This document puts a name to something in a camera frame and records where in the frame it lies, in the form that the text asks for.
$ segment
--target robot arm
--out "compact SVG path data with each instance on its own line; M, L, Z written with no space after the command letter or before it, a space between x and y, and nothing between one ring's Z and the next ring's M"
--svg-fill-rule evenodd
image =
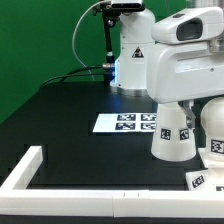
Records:
M152 34L160 43L148 61L149 95L168 103L223 94L224 52L212 44L223 30L220 7L184 9L156 23Z

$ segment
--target black tabletop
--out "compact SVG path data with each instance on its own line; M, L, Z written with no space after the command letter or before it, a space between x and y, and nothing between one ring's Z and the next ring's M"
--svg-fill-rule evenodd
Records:
M151 155L152 133L93 133L99 113L148 112L156 112L156 104L148 96L111 93L101 82L47 85L0 125L0 183L29 146L42 145L44 162L29 184L30 189L188 190L185 173L203 168L198 155L186 162L165 162ZM203 223L203 219L188 222L0 216L0 223L164 223L164 220Z

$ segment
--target white robot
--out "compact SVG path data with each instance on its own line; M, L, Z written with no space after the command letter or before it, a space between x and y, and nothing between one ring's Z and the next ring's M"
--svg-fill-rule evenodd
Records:
M156 23L152 28L152 37L159 43L153 48L151 60L148 61L147 89L152 99L163 104L159 107L182 101L187 126L194 128L193 100L224 93L224 1L186 2L186 9ZM188 185L193 190L217 189L214 181L217 182L220 177L224 180L224 172L220 169L224 167L224 98L209 102L201 117L206 132L206 148L199 149L199 153L205 167L215 170L204 171L206 177L187 174ZM161 142L155 140L155 146ZM213 173L213 184L206 185L208 173Z
M112 9L120 10L120 56L115 61L111 90L124 95L147 94L147 61L155 41L151 27L155 17L142 0L112 0Z

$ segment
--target printed marker sheet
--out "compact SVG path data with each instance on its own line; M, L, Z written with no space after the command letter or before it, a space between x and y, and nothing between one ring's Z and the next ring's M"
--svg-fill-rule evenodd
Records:
M154 132L156 113L99 114L93 132Z

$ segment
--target white border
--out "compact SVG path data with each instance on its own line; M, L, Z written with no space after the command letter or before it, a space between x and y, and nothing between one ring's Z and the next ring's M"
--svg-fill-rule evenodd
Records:
M30 147L0 188L0 214L224 218L223 192L26 190L42 160L42 148Z

